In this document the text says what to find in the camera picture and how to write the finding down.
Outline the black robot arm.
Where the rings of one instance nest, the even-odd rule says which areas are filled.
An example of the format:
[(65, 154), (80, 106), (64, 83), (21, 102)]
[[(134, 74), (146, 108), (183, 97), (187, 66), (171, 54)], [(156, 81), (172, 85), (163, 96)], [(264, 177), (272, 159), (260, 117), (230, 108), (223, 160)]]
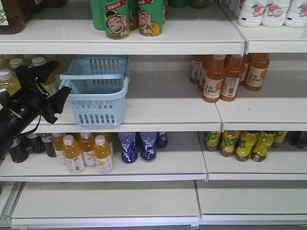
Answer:
[(42, 86), (51, 73), (59, 66), (50, 61), (38, 67), (20, 65), (15, 69), (21, 88), (12, 96), (5, 88), (0, 90), (0, 152), (6, 153), (13, 144), (13, 137), (23, 135), (23, 130), (36, 117), (54, 124), (55, 113), (61, 114), (65, 101), (71, 92), (70, 87), (62, 87), (54, 95)]

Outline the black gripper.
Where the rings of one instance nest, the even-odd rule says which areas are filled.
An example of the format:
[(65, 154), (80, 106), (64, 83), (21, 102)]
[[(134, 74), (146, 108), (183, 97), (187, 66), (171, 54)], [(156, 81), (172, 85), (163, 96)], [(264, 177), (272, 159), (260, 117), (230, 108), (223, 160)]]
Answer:
[(21, 87), (13, 95), (4, 89), (5, 129), (25, 129), (37, 117), (51, 124), (57, 121), (54, 114), (62, 113), (71, 88), (63, 87), (48, 98), (42, 84), (58, 67), (57, 61), (50, 61), (37, 67), (20, 65), (15, 69)]

